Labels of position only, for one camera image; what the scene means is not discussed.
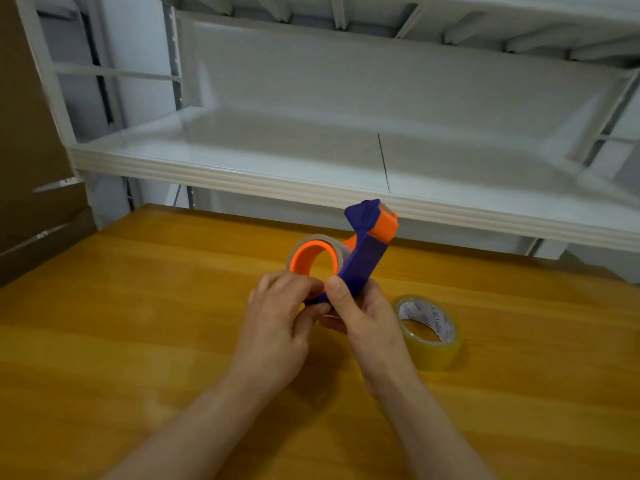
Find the person's left forearm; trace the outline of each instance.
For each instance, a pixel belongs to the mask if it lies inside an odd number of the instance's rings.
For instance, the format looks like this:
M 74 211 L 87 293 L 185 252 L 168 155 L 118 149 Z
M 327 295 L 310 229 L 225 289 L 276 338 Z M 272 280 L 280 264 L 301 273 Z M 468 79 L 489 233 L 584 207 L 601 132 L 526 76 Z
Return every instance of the person's left forearm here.
M 267 402 L 240 379 L 226 376 L 104 480 L 213 478 Z

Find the yellow tape roll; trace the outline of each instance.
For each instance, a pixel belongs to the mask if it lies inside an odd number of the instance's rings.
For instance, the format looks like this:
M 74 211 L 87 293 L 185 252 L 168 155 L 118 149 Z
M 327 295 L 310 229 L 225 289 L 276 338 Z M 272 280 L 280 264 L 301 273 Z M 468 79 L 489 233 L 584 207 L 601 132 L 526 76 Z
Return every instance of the yellow tape roll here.
M 462 337 L 453 320 L 427 298 L 404 295 L 393 302 L 404 341 L 416 368 L 420 371 L 441 371 L 452 363 Z M 439 342 L 421 339 L 412 333 L 403 322 L 412 320 L 427 325 L 440 339 Z

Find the person's right hand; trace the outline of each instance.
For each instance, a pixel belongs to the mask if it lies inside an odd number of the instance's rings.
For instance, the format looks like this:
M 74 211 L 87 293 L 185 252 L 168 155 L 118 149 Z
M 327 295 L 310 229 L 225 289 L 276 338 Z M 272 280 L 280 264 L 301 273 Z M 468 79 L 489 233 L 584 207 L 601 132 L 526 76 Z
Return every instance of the person's right hand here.
M 324 286 L 341 319 L 325 316 L 319 321 L 327 328 L 347 334 L 371 395 L 383 396 L 407 383 L 420 381 L 396 314 L 375 281 L 369 279 L 362 290 L 362 309 L 338 276 L 331 276 Z

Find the shelving unit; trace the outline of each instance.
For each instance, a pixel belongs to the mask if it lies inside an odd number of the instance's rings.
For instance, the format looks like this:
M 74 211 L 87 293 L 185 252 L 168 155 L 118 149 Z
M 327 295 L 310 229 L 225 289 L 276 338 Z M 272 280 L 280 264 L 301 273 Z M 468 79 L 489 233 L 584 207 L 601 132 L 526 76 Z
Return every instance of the shelving unit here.
M 331 207 L 380 197 L 403 217 L 640 251 L 640 198 L 588 168 L 635 87 L 640 1 L 324 0 L 336 27 L 402 8 L 394 38 L 300 26 L 326 6 L 286 1 L 183 2 L 174 74 L 53 64 L 19 2 L 75 167 Z M 78 144 L 56 71 L 179 82 L 183 109 Z

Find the wooden table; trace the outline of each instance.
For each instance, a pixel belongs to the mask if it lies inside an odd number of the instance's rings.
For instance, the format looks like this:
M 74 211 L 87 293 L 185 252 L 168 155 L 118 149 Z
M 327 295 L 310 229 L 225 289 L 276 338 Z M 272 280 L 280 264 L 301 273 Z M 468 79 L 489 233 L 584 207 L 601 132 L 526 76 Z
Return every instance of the wooden table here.
M 258 276 L 314 232 L 148 206 L 0 290 L 0 478 L 108 470 L 220 377 Z M 455 368 L 422 376 L 502 478 L 638 479 L 640 290 L 563 268 L 397 240 L 376 278 L 457 321 Z M 344 337 L 320 327 L 220 475 L 401 476 Z

